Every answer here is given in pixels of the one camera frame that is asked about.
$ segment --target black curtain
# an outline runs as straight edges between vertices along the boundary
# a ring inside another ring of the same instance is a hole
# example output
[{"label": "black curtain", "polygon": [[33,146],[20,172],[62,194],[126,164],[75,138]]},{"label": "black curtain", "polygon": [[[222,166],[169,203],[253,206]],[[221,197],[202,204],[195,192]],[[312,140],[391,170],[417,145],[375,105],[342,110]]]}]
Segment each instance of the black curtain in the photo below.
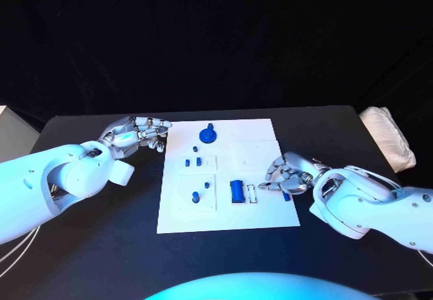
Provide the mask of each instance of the black curtain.
[{"label": "black curtain", "polygon": [[429,3],[0,5],[0,103],[38,129],[55,115],[387,106],[429,164],[419,150],[419,130],[432,128]]}]

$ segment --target white pillow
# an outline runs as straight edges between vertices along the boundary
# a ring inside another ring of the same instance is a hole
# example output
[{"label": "white pillow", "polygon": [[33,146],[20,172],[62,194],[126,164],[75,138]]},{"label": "white pillow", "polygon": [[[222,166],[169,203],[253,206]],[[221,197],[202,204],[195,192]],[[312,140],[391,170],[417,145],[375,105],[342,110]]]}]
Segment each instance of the white pillow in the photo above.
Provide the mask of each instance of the white pillow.
[{"label": "white pillow", "polygon": [[417,163],[416,155],[408,148],[408,141],[393,120],[390,110],[385,107],[368,107],[361,112],[359,118],[394,172],[411,168]]}]

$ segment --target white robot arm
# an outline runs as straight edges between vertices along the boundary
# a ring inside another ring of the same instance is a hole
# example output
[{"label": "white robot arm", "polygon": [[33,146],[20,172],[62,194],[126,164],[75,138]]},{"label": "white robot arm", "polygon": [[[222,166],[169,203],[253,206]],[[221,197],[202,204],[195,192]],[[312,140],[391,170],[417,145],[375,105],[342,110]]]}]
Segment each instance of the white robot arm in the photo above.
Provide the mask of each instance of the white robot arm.
[{"label": "white robot arm", "polygon": [[118,159],[139,146],[163,152],[172,123],[124,117],[97,141],[65,145],[0,164],[0,244],[22,236],[82,199],[95,195],[108,180],[127,185],[134,167]]},{"label": "white robot arm", "polygon": [[284,181],[266,182],[258,188],[293,195],[312,188],[310,212],[341,234],[359,239],[375,229],[406,247],[433,253],[433,190],[401,188],[391,180],[354,166],[331,169],[293,152],[274,160],[267,181],[279,168]]}]

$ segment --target white board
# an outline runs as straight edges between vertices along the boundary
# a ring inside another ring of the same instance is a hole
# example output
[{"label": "white board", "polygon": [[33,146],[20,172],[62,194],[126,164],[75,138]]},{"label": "white board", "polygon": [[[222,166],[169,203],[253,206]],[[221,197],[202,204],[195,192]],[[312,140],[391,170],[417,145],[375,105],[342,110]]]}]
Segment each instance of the white board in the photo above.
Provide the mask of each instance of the white board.
[{"label": "white board", "polygon": [[[204,144],[199,132],[208,123],[214,124],[218,137],[215,142]],[[281,192],[257,188],[280,155],[270,119],[173,122],[165,154],[157,233],[299,226],[293,201],[284,201]],[[196,157],[206,162],[201,167]],[[244,181],[244,204],[232,204],[232,180]],[[257,203],[250,203],[248,184],[255,187]],[[193,191],[201,197],[198,204],[192,203]]]}]

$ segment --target robotic hand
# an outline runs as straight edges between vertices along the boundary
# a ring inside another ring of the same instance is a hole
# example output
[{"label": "robotic hand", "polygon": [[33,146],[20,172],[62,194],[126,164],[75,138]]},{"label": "robotic hand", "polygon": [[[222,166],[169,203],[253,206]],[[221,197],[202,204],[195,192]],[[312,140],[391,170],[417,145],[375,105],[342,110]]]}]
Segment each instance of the robotic hand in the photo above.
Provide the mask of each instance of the robotic hand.
[{"label": "robotic hand", "polygon": [[22,236],[82,199],[108,180],[127,185],[134,167],[127,158],[139,146],[163,152],[172,123],[150,117],[124,117],[97,141],[65,145],[0,164],[0,244]]},{"label": "robotic hand", "polygon": [[406,247],[433,253],[433,190],[400,187],[390,179],[354,166],[332,169],[293,152],[273,161],[267,181],[279,168],[284,181],[261,183],[258,188],[293,195],[312,188],[310,212],[341,234],[359,239],[375,229]]}]

